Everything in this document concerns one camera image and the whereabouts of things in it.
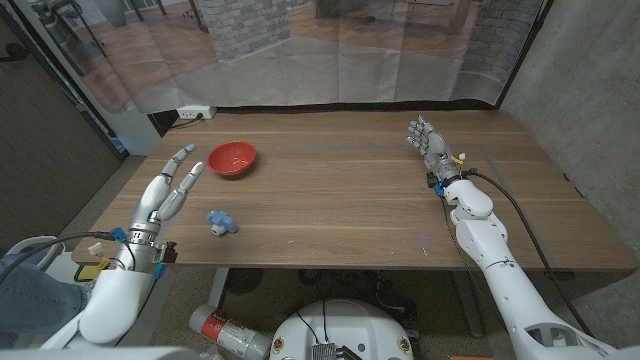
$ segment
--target person's leg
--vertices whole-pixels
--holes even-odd
[[[7,265],[0,260],[0,272]],[[0,285],[0,332],[54,333],[84,309],[87,301],[82,287],[21,264]]]

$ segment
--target small blue object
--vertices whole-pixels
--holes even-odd
[[[127,234],[124,233],[124,230],[122,230],[122,228],[112,229],[111,231],[109,231],[109,233],[113,235],[113,237],[116,238],[116,240],[118,240],[119,242],[125,242],[127,240]]]
[[[153,277],[157,280],[160,279],[162,277],[162,275],[164,274],[164,269],[167,268],[167,265],[165,264],[158,264],[156,265],[156,272],[153,274]]]
[[[438,196],[442,196],[442,194],[444,193],[443,189],[442,189],[442,183],[438,183],[438,185],[436,185],[433,190],[436,192],[436,195]]]
[[[236,222],[233,221],[231,216],[229,216],[224,211],[210,212],[209,214],[207,214],[207,220],[211,225],[224,226],[224,228],[232,234],[238,231],[238,226],[236,225]]]

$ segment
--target power strip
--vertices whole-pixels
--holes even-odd
[[[202,114],[203,119],[211,119],[213,118],[213,115],[215,115],[217,109],[214,106],[190,105],[176,110],[178,111],[180,119],[191,120],[195,119],[198,114]]]

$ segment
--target brick wall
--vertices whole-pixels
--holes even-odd
[[[471,33],[462,71],[507,81],[542,0],[491,0],[483,4]]]
[[[200,0],[220,60],[233,60],[290,37],[288,0]]]

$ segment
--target robotic hand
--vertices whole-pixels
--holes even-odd
[[[194,149],[191,144],[178,151],[140,198],[129,225],[129,236],[123,239],[114,256],[124,269],[113,265],[100,273],[80,318],[79,330],[88,341],[105,344],[123,336],[135,323],[154,277],[157,278],[156,271],[164,263],[175,261],[176,244],[155,240],[162,221],[176,216],[204,170],[204,162],[198,162],[178,188],[171,191],[178,167]]]
[[[409,132],[409,143],[418,148],[429,169],[429,186],[455,206],[450,217],[456,226],[456,242],[484,274],[518,359],[587,360],[619,354],[547,307],[511,254],[507,229],[493,213],[493,202],[463,177],[457,159],[434,127],[420,116],[411,122]]]

